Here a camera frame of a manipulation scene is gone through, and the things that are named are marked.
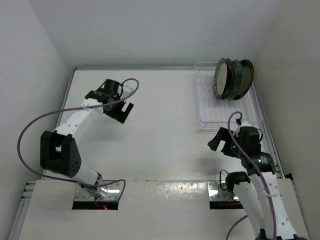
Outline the blue floral plate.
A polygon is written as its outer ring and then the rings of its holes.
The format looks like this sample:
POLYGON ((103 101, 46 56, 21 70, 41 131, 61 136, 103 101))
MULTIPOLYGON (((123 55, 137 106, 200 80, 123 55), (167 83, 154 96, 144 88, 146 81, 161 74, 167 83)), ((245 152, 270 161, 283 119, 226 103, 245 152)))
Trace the blue floral plate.
POLYGON ((242 87, 244 71, 243 71, 243 66, 239 60, 233 60, 232 64, 233 64, 235 75, 234 75, 234 86, 233 86, 231 98, 234 99, 238 95, 242 87))

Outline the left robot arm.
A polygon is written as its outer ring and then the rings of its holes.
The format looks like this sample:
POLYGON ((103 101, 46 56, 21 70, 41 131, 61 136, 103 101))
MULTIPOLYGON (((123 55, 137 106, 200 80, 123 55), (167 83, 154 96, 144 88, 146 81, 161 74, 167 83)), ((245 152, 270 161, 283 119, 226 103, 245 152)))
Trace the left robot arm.
POLYGON ((53 131, 44 131, 40 137, 40 166, 63 175, 83 187, 95 199, 108 194, 108 184, 101 174, 87 167, 81 158, 77 143, 85 131, 101 115, 123 124, 134 104, 126 100, 136 89, 112 79, 106 79, 96 90, 91 90, 81 105, 53 131))

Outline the grey rim plate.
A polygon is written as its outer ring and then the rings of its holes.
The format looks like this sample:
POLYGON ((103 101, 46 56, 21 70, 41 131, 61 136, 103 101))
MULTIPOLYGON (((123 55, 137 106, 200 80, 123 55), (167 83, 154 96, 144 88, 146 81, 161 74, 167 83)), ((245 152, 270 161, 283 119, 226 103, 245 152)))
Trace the grey rim plate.
POLYGON ((226 64, 227 64, 227 81, 226 81, 225 98, 229 99, 235 83, 235 69, 234 69, 233 62, 229 58, 226 59, 226 64))
POLYGON ((215 68, 213 78, 213 94, 215 99, 226 99, 227 73, 226 58, 221 58, 215 68))

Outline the brown striped rim plate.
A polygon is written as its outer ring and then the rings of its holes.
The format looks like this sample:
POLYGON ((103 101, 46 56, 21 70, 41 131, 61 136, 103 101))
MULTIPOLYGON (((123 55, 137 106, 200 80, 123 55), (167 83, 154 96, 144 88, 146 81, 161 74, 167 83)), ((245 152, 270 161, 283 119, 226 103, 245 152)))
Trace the brown striped rim plate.
POLYGON ((243 98, 246 93, 249 91, 253 80, 254 80, 254 66, 252 62, 248 59, 241 60, 240 63, 242 64, 243 67, 243 81, 242 81, 242 86, 234 98, 234 100, 239 100, 243 98))

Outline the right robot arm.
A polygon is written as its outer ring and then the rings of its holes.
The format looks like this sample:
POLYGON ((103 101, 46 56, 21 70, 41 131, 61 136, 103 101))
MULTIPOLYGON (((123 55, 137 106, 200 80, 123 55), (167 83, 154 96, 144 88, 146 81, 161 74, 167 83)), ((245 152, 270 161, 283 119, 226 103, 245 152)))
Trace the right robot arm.
POLYGON ((251 223, 256 240, 299 240, 279 191, 276 168, 270 154, 262 151, 263 135, 253 126, 232 131, 221 127, 208 142, 216 151, 240 159, 245 171, 229 172, 225 190, 238 197, 251 223))

